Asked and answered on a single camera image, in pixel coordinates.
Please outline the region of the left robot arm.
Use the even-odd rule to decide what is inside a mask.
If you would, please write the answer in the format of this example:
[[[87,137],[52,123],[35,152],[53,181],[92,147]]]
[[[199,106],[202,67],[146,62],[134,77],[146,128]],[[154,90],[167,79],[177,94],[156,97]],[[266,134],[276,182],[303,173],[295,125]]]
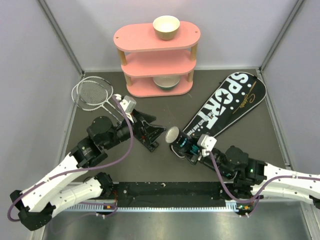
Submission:
[[[82,139],[50,173],[34,186],[10,194],[18,209],[18,221],[35,231],[63,210],[95,198],[109,198],[114,192],[110,175],[99,172],[85,183],[66,189],[66,186],[89,170],[96,170],[108,155],[107,150],[126,140],[137,139],[149,151],[158,147],[157,138],[166,127],[154,125],[155,116],[134,110],[131,120],[113,125],[107,116],[95,118]]]

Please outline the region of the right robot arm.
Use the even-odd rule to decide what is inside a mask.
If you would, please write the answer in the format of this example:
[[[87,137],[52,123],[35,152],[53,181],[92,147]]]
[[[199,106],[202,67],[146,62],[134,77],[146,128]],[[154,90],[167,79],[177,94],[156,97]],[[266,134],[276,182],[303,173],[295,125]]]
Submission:
[[[241,203],[258,197],[282,197],[320,207],[320,177],[276,167],[250,158],[240,148],[231,146],[225,153],[191,144],[184,156],[216,172],[226,195]]]

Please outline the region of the black shuttlecock tube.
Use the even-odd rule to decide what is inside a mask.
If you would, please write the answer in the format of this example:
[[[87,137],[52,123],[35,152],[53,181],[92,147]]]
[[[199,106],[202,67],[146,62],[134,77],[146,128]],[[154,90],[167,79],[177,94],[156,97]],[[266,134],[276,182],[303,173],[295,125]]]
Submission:
[[[186,152],[191,149],[192,145],[198,146],[197,141],[180,129],[178,138],[173,143],[169,143],[170,149],[182,159],[187,159]]]

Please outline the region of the clear tube lid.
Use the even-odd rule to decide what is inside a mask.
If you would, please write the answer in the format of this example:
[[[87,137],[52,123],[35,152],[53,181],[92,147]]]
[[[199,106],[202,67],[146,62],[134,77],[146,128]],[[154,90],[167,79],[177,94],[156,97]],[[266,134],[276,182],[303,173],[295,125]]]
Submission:
[[[173,126],[167,130],[166,135],[165,135],[165,141],[168,144],[171,144],[178,138],[179,135],[180,135],[179,128],[177,126]]]

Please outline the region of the black racket bag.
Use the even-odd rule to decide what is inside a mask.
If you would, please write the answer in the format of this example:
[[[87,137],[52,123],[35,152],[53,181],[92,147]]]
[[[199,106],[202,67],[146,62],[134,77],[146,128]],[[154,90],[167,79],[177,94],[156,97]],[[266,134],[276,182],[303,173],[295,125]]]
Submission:
[[[227,76],[182,129],[190,137],[217,137],[266,97],[265,83],[257,76],[238,71]]]

